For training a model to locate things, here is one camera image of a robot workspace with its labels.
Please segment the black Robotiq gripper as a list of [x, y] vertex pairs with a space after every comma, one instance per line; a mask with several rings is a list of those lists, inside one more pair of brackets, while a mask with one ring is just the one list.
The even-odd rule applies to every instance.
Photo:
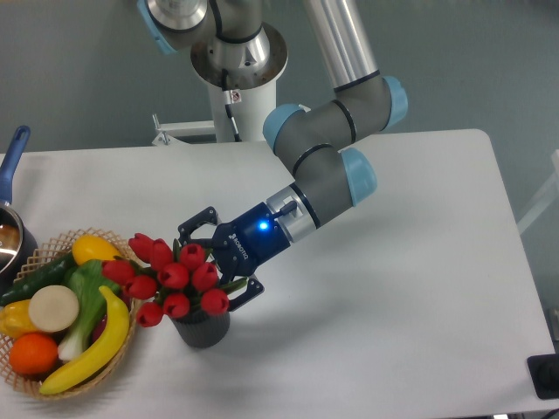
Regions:
[[[193, 238], [192, 234], [204, 225], [216, 226], [213, 236]], [[229, 311], [236, 311], [264, 292], [265, 287], [252, 274], [291, 245], [276, 215], [265, 203], [259, 203], [228, 223], [218, 223], [217, 211], [210, 206], [181, 223], [177, 229], [181, 246], [198, 244], [212, 249], [222, 274], [221, 283], [250, 276], [245, 290], [230, 301]]]

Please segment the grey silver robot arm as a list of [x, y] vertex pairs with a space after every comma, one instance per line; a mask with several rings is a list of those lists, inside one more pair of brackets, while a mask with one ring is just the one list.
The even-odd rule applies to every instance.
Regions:
[[215, 226], [203, 246], [211, 249], [222, 283], [248, 280], [229, 304], [235, 310], [262, 292], [254, 276], [260, 265], [375, 191], [375, 172], [354, 145], [406, 115], [406, 92], [379, 72], [353, 1], [304, 4], [335, 92], [311, 110], [276, 102], [287, 48], [264, 22], [261, 2], [140, 1], [137, 7], [162, 52], [190, 50], [207, 85], [217, 141], [265, 141], [293, 177], [231, 222], [221, 223], [214, 209], [206, 209], [179, 228], [180, 241], [188, 244], [194, 230]]

